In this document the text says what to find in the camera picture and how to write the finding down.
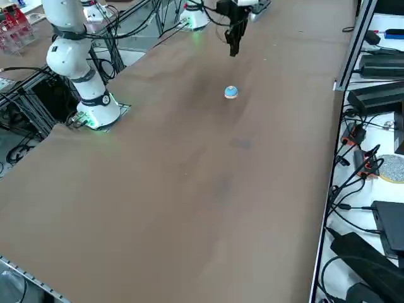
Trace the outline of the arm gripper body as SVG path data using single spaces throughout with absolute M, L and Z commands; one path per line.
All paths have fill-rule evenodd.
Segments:
M 230 24 L 238 24 L 246 20 L 251 12 L 252 6 L 238 6 L 230 3 Z

